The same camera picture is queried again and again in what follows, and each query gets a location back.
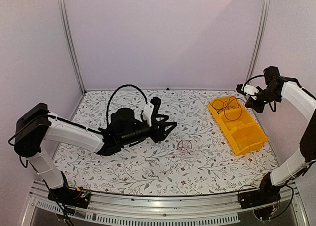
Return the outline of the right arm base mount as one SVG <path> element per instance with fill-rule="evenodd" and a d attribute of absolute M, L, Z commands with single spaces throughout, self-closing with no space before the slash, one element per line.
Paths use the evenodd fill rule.
<path fill-rule="evenodd" d="M 255 188 L 253 191 L 243 191 L 243 187 L 250 187 L 251 185 L 243 185 L 237 193 L 237 199 L 242 209 L 254 209 L 255 207 L 270 204 L 264 208 L 254 210 L 254 215 L 257 219 L 265 221 L 270 220 L 277 208 L 281 199 L 281 187 L 272 186 L 270 189 Z"/>

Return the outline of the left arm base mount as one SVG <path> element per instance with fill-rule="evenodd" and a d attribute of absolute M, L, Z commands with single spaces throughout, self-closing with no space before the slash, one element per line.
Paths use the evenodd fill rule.
<path fill-rule="evenodd" d="M 87 209 L 91 199 L 91 191 L 82 187 L 79 189 L 70 189 L 67 187 L 49 188 L 48 199 L 66 206 Z"/>

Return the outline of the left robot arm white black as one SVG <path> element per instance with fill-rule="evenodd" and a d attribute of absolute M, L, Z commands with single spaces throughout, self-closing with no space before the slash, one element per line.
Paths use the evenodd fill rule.
<path fill-rule="evenodd" d="M 48 153 L 41 148 L 46 141 L 57 141 L 84 148 L 101 156 L 111 156 L 125 146 L 133 146 L 147 138 L 154 143 L 164 141 L 176 127 L 167 115 L 159 114 L 159 104 L 146 104 L 140 120 L 131 108 L 120 108 L 110 116 L 105 129 L 93 130 L 50 112 L 46 103 L 38 103 L 16 122 L 15 134 L 8 143 L 19 157 L 25 158 L 62 203 L 74 198 L 63 174 Z"/>

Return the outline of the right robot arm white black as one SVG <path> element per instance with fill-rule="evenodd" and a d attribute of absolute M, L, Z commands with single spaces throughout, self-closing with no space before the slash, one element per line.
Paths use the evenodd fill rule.
<path fill-rule="evenodd" d="M 266 204 L 274 197 L 273 188 L 280 188 L 288 181 L 304 175 L 316 162 L 316 98 L 309 93 L 296 78 L 282 76 L 278 67 L 269 66 L 263 70 L 261 77 L 264 86 L 253 86 L 252 77 L 241 85 L 241 93 L 248 97 L 246 107 L 262 113 L 265 106 L 276 111 L 276 105 L 285 102 L 288 108 L 282 114 L 286 124 L 299 123 L 301 137 L 296 137 L 297 147 L 279 167 L 267 173 L 261 180 L 255 194 L 259 204 Z"/>

